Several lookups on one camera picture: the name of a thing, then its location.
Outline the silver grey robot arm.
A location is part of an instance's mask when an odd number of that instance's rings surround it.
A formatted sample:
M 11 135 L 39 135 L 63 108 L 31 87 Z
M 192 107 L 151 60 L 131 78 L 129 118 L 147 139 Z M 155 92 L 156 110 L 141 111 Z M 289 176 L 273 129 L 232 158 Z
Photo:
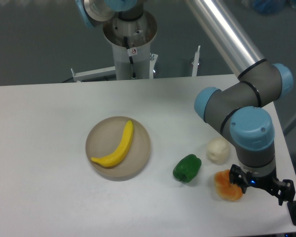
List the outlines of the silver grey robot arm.
M 293 76 L 282 64 L 270 64 L 220 0 L 188 0 L 187 6 L 203 27 L 225 62 L 238 78 L 234 86 L 203 89 L 196 97 L 196 113 L 235 148 L 238 165 L 230 181 L 242 192 L 259 188 L 292 202 L 292 180 L 276 176 L 275 131 L 263 107 L 290 92 Z M 144 10 L 142 0 L 78 0 L 86 25 L 103 25 L 107 40 L 122 49 L 114 56 L 117 79 L 145 79 L 150 75 L 149 53 L 137 59 L 140 47 L 156 35 L 156 21 Z

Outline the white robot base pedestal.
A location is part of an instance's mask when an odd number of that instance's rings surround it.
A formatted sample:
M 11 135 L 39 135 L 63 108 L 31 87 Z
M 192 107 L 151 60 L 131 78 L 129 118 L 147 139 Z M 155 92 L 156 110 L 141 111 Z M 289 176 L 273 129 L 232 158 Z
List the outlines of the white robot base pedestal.
M 103 32 L 112 46 L 116 79 L 149 79 L 152 73 L 150 46 L 157 34 L 153 15 L 144 11 L 134 21 L 115 17 L 104 24 Z

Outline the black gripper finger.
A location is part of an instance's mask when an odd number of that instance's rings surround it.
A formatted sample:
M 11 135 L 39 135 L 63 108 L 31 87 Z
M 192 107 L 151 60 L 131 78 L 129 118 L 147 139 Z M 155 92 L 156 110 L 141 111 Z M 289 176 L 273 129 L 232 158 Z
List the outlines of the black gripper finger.
M 278 199 L 278 204 L 283 205 L 283 202 L 292 202 L 296 191 L 293 180 L 284 179 L 282 181 L 273 179 L 271 184 L 270 194 Z
M 245 177 L 245 173 L 242 171 L 242 169 L 233 164 L 230 168 L 230 172 L 229 172 L 229 181 L 232 184 L 237 185 L 243 194 L 246 193 L 247 190 L 247 180 Z

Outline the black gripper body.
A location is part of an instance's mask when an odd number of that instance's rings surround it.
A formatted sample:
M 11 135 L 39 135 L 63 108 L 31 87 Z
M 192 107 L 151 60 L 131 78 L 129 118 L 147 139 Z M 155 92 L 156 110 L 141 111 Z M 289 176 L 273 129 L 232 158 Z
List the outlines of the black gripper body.
M 251 172 L 241 171 L 243 183 L 239 185 L 242 193 L 246 193 L 248 187 L 262 189 L 269 194 L 278 194 L 278 178 L 276 177 L 276 169 L 273 169 L 266 176 L 255 177 Z

